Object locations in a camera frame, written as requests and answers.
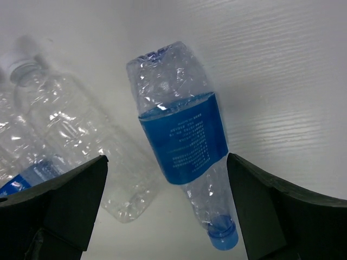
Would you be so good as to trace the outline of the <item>blue label bottle white cap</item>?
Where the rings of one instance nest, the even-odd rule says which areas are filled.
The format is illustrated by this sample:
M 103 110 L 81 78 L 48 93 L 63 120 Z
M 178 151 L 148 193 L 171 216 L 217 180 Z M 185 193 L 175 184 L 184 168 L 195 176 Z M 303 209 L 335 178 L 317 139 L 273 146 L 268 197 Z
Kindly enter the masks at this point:
M 1 198 L 29 189 L 45 181 L 49 181 L 69 171 L 64 160 L 58 156 L 36 162 L 1 187 Z

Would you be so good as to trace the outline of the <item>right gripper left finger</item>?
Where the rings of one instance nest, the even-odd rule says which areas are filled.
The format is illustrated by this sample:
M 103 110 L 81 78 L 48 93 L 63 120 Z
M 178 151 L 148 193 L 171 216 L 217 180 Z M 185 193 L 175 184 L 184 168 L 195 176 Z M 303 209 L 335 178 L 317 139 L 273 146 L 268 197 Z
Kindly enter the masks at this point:
M 1 259 L 80 259 L 104 192 L 100 155 L 45 183 L 1 198 Z

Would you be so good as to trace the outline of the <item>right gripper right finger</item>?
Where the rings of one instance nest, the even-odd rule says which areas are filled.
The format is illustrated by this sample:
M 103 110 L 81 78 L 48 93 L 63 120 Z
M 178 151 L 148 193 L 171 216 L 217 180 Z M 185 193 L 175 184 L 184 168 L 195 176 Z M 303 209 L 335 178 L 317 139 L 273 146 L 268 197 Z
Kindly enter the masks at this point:
M 272 175 L 237 154 L 227 169 L 248 259 L 346 259 L 346 200 Z

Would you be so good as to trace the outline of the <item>clear ribbed bottle white cap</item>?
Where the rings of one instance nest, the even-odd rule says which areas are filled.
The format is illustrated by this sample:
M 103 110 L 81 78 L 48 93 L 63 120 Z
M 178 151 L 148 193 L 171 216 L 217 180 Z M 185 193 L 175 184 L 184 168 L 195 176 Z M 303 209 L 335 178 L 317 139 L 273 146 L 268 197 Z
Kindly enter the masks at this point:
M 19 38 L 1 57 L 18 121 L 65 173 L 96 156 L 108 158 L 100 205 L 121 223 L 136 220 L 157 195 L 154 162 L 72 75 L 55 71 L 35 42 Z

